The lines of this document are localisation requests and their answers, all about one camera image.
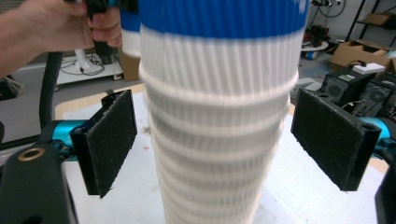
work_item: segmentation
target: black foam pad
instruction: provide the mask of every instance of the black foam pad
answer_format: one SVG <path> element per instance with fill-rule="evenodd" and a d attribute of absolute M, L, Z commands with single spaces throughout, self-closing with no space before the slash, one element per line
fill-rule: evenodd
<path fill-rule="evenodd" d="M 137 134 L 130 91 L 108 95 L 102 105 L 71 132 L 88 193 L 101 198 L 110 190 Z"/>
<path fill-rule="evenodd" d="M 357 190 L 381 132 L 320 92 L 300 90 L 291 132 L 340 190 Z"/>

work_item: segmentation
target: human hand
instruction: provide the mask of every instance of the human hand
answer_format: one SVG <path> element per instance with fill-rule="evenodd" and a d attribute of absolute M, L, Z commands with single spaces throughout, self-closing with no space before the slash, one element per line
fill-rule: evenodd
<path fill-rule="evenodd" d="M 87 17 L 85 2 L 26 0 L 19 12 L 21 25 L 43 52 L 90 48 L 92 39 L 106 41 L 110 47 L 121 44 L 120 11 L 115 7 L 94 14 L 92 21 Z"/>

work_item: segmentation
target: white shelf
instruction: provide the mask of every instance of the white shelf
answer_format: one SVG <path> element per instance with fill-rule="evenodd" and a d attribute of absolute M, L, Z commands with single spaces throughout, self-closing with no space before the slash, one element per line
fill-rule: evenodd
<path fill-rule="evenodd" d="M 100 62 L 100 58 L 96 54 L 93 54 L 92 56 L 96 57 L 96 60 Z M 87 80 L 87 79 L 93 79 L 98 77 L 109 77 L 109 76 L 116 76 L 122 74 L 122 69 L 120 67 L 120 64 L 118 62 L 115 62 L 113 64 L 105 65 L 105 70 L 97 75 L 93 75 L 93 76 L 84 75 L 79 71 L 79 69 L 77 69 L 72 64 L 72 62 L 76 60 L 77 60 L 76 56 L 67 57 L 63 59 L 63 64 L 61 66 L 62 69 L 61 71 L 59 71 L 59 76 L 57 81 L 58 85 Z M 94 73 L 96 71 L 100 71 L 100 69 L 102 69 L 101 66 L 93 64 L 88 70 L 84 71 L 84 73 L 85 74 Z"/>

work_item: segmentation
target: black equipment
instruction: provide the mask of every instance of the black equipment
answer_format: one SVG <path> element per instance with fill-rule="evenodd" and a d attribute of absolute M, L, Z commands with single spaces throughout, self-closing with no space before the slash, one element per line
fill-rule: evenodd
<path fill-rule="evenodd" d="M 319 91 L 329 96 L 336 105 L 344 106 L 358 101 L 367 83 L 374 77 L 375 74 L 362 75 L 346 67 L 326 75 Z"/>
<path fill-rule="evenodd" d="M 380 114 L 386 117 L 394 105 L 394 102 L 389 102 L 394 92 L 396 92 L 396 74 L 384 73 L 372 79 L 361 94 L 361 104 L 354 108 L 352 114 L 357 117 L 378 117 L 381 111 Z"/>
<path fill-rule="evenodd" d="M 387 118 L 396 122 L 396 94 L 392 94 L 381 110 L 378 112 L 380 118 Z"/>

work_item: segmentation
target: blue band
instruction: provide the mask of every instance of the blue band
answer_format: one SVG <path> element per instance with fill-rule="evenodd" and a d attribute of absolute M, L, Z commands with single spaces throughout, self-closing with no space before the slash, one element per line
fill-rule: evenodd
<path fill-rule="evenodd" d="M 146 0 L 142 23 L 162 33 L 214 38 L 287 35 L 305 26 L 307 0 Z"/>
<path fill-rule="evenodd" d="M 140 31 L 140 17 L 136 13 L 120 9 L 121 28 L 128 31 Z"/>

